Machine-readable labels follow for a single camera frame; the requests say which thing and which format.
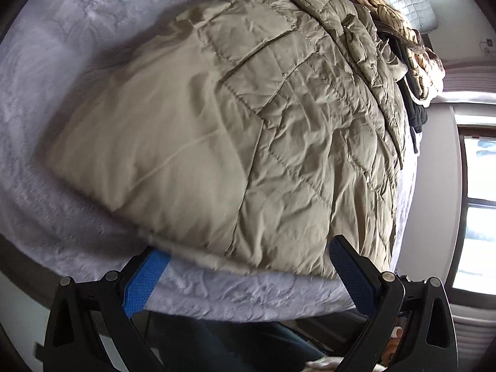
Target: wall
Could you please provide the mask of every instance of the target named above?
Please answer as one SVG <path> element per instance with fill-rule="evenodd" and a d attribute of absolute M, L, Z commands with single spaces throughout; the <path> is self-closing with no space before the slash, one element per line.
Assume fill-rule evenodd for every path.
<path fill-rule="evenodd" d="M 429 39 L 442 60 L 484 57 L 480 43 L 488 38 L 496 46 L 496 33 L 473 0 L 429 1 L 439 24 Z"/>
<path fill-rule="evenodd" d="M 448 104 L 433 104 L 427 113 L 398 270 L 414 281 L 432 276 L 445 281 L 460 220 L 460 145 Z"/>
<path fill-rule="evenodd" d="M 452 103 L 451 106 L 453 107 L 455 114 L 496 117 L 496 104 Z"/>
<path fill-rule="evenodd" d="M 43 371 L 43 364 L 34 357 L 34 348 L 35 343 L 45 342 L 49 314 L 48 309 L 31 299 L 0 273 L 0 323 L 19 355 L 33 372 Z M 127 372 L 112 339 L 100 337 L 113 366 Z"/>

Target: window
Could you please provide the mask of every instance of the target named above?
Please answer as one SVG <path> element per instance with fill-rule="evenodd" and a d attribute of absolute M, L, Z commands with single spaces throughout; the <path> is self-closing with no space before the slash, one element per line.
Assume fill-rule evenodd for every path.
<path fill-rule="evenodd" d="M 462 211 L 450 302 L 496 308 L 496 129 L 460 127 Z"/>

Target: bed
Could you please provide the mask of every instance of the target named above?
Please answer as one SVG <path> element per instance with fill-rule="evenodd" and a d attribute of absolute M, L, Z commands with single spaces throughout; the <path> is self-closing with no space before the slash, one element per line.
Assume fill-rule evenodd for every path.
<path fill-rule="evenodd" d="M 145 247 L 133 230 L 40 163 L 81 96 L 170 19 L 203 0 L 29 0 L 0 44 L 0 233 L 35 262 L 76 281 L 121 269 Z M 417 156 L 407 142 L 391 269 L 410 208 Z M 173 258 L 147 309 L 190 317 L 285 320 L 353 307 L 337 280 L 239 276 Z"/>

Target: jeans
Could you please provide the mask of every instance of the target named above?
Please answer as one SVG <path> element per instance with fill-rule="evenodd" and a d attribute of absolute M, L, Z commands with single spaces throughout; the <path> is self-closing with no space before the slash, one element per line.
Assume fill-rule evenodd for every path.
<path fill-rule="evenodd" d="M 299 372 L 326 354 L 279 323 L 230 323 L 153 314 L 150 346 L 171 372 Z"/>

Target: black clamp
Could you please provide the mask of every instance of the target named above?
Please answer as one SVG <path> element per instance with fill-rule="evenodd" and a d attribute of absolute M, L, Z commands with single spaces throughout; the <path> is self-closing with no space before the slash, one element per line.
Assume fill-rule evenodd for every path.
<path fill-rule="evenodd" d="M 441 281 L 411 282 L 391 272 L 380 273 L 359 256 L 346 238 L 329 243 L 331 261 L 360 313 L 369 322 L 336 372 L 370 372 L 379 361 L 400 314 L 408 325 L 388 371 L 453 372 L 456 339 L 450 307 Z M 45 372 L 116 372 L 103 347 L 91 311 L 100 311 L 110 336 L 130 372 L 166 369 L 130 320 L 143 309 L 169 257 L 147 248 L 121 272 L 101 280 L 75 283 L 62 278 L 50 311 L 42 361 Z"/>

